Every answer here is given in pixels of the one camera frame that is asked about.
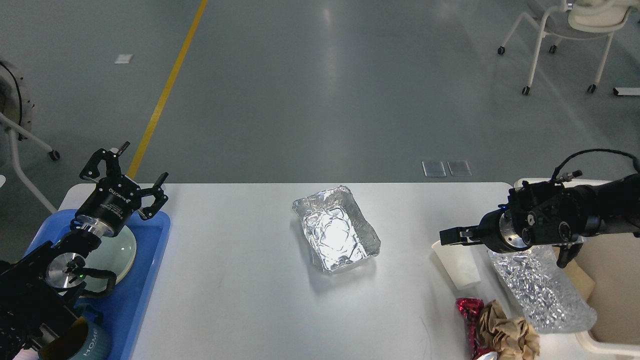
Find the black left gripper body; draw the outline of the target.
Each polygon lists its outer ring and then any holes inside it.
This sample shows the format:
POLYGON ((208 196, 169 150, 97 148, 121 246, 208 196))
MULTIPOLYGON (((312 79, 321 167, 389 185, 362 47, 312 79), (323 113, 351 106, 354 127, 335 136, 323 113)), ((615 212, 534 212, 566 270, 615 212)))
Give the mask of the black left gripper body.
POLYGON ((116 237, 142 205, 140 185, 132 180, 99 180, 89 198, 78 208, 80 227, 98 229, 98 237, 116 237))

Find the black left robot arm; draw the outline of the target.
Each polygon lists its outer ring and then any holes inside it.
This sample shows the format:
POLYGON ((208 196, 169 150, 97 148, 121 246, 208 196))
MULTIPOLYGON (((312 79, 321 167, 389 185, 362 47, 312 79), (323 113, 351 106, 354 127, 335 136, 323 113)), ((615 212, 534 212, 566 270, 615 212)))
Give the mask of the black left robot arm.
POLYGON ((75 304, 80 297, 110 296, 117 274, 90 268, 87 259, 104 238, 119 235, 134 214, 148 221, 169 200, 162 188, 167 172, 147 188, 122 173, 119 158, 129 145, 100 148, 89 158, 79 177, 94 182, 94 191, 58 242, 46 241, 18 262, 1 262, 3 360, 26 349, 36 350, 44 360, 70 360, 80 354, 103 360, 110 353, 110 340, 75 304))

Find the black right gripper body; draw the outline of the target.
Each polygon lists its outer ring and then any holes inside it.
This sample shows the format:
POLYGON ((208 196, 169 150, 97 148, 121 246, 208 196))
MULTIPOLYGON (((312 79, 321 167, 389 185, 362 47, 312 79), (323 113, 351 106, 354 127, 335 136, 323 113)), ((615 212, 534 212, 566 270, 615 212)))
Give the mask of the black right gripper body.
POLYGON ((485 214, 478 224, 480 242, 494 253, 516 253, 531 248, 507 218, 505 210, 494 210, 485 214))

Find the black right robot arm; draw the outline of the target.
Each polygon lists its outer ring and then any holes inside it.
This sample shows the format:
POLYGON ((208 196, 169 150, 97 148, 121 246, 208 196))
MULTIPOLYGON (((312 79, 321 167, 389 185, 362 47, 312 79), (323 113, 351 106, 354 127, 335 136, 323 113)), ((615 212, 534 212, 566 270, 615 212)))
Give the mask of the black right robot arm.
POLYGON ((509 190, 506 203, 485 214, 480 223, 439 231, 441 246, 483 245, 494 253, 527 251, 537 246, 558 248, 557 266, 565 268, 583 244, 580 238, 633 234, 640 230, 639 158, 632 153, 604 149, 631 160, 634 173, 598 186, 566 183, 582 176, 581 170, 562 172, 572 153, 554 168, 549 180, 522 182, 509 190))

